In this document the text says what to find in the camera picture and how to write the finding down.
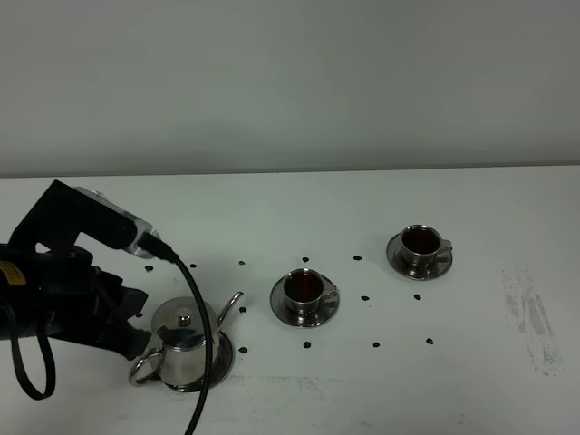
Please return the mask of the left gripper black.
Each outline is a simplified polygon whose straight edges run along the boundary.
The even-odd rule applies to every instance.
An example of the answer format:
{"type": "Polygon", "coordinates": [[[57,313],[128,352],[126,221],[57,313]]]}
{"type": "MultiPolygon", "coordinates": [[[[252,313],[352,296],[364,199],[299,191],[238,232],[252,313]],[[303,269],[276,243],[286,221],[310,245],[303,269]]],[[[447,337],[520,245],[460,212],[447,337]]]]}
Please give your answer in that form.
{"type": "Polygon", "coordinates": [[[128,321],[149,296],[94,266],[80,234],[118,250],[130,241],[110,211],[56,180],[1,246],[1,308],[14,312],[1,314],[1,337],[47,334],[132,361],[151,333],[128,321]]]}

